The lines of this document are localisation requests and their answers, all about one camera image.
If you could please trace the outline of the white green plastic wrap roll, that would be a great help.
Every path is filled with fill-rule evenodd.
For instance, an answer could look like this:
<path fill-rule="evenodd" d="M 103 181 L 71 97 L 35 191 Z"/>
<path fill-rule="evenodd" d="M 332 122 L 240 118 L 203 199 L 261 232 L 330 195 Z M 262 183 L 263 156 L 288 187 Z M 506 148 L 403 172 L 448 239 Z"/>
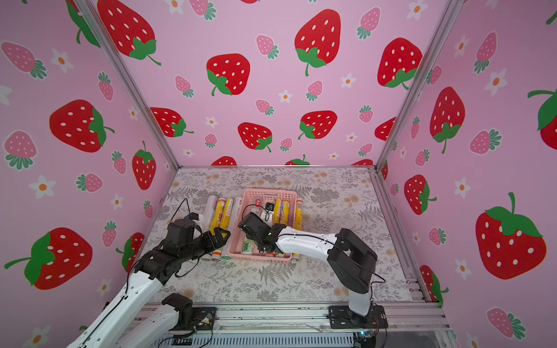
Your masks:
<path fill-rule="evenodd" d="M 262 225 L 265 222 L 261 220 L 261 207 L 253 205 L 250 207 L 250 211 L 242 216 L 242 221 L 239 224 L 239 228 L 245 233 L 246 240 L 242 245 L 243 255 L 256 255 L 258 254 L 258 244 L 257 240 L 259 231 L 262 229 Z"/>

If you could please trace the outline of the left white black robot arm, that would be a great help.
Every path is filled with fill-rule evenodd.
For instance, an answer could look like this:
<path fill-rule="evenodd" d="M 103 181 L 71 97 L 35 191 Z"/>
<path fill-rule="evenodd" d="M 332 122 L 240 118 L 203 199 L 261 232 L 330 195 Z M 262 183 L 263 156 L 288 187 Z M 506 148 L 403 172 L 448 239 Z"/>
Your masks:
<path fill-rule="evenodd" d="M 231 233 L 219 227 L 203 232 L 194 218 L 178 219 L 158 246 L 132 266 L 126 285 L 70 347 L 148 347 L 171 330 L 196 330 L 210 323 L 194 314 L 193 301 L 184 295 L 168 295 L 151 316 L 128 334 L 126 329 L 140 310 L 185 262 L 199 260 L 226 245 Z"/>

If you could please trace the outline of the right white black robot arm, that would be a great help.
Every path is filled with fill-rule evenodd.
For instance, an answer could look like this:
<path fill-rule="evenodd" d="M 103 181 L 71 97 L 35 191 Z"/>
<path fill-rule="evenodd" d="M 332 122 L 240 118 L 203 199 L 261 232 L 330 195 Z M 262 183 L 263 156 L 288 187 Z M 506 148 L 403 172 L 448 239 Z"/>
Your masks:
<path fill-rule="evenodd" d="M 261 252 L 300 254 L 326 261 L 344 287 L 349 290 L 348 308 L 360 317 L 368 315 L 372 304 L 372 276 L 378 256 L 350 229 L 322 234 L 299 231 L 274 223 L 269 226 L 261 217 L 249 213 L 238 224 Z"/>

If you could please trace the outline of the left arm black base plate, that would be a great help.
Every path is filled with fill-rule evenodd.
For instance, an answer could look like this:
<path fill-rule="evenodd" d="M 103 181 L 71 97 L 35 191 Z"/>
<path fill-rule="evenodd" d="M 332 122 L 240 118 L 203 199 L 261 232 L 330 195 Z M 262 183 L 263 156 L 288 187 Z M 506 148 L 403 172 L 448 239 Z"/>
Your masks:
<path fill-rule="evenodd" d="M 216 307 L 193 307 L 180 312 L 171 331 L 210 331 L 216 319 Z"/>

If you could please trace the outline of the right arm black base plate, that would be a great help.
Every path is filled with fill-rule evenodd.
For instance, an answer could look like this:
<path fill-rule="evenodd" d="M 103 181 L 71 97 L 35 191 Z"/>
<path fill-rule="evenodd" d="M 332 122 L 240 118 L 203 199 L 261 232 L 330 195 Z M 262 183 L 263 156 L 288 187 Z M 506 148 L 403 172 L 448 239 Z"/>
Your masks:
<path fill-rule="evenodd" d="M 333 329 L 379 330 L 389 327 L 384 307 L 376 303 L 372 304 L 365 316 L 354 313 L 348 306 L 329 306 L 326 317 Z"/>

